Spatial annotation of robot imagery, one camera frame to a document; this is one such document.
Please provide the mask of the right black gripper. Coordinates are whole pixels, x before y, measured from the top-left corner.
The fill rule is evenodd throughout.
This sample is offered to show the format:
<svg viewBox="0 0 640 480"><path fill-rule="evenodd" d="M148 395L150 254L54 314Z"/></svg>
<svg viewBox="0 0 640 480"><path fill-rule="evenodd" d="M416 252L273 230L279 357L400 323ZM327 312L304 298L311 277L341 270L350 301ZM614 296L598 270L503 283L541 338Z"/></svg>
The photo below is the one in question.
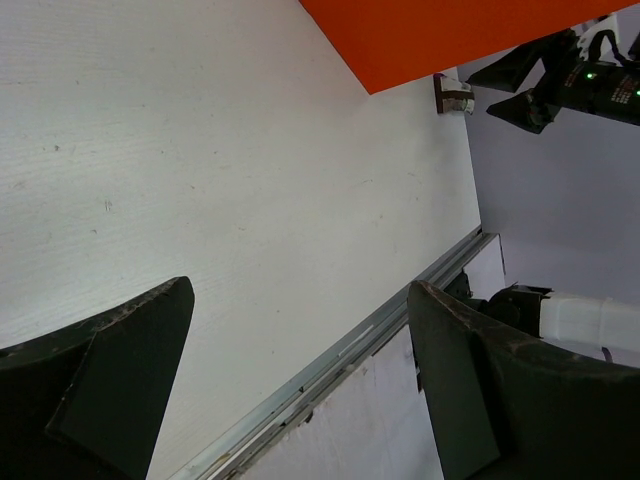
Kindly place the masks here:
<svg viewBox="0 0 640 480"><path fill-rule="evenodd" d="M487 113L533 134L569 109L631 125L639 123L639 67L585 60L575 32L565 29L522 44L473 73L472 86L515 93L538 61L544 68L533 88L494 103Z"/></svg>

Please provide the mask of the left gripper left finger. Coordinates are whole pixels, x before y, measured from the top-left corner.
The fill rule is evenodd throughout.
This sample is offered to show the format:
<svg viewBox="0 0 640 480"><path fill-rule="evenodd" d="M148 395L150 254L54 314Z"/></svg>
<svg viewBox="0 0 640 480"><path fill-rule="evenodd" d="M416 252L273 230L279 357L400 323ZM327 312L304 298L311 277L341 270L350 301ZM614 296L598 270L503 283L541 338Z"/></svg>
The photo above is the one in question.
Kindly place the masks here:
<svg viewBox="0 0 640 480"><path fill-rule="evenodd" d="M194 305L175 277L2 349L2 478L145 478Z"/></svg>

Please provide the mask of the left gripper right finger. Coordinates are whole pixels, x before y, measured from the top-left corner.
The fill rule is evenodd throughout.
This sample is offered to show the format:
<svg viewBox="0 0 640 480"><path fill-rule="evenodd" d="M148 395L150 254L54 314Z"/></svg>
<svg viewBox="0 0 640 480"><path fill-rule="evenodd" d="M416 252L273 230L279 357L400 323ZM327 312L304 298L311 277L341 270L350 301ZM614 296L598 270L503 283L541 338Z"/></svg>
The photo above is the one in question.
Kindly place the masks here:
<svg viewBox="0 0 640 480"><path fill-rule="evenodd" d="M425 281L408 317L447 479L635 479L639 372L550 345Z"/></svg>

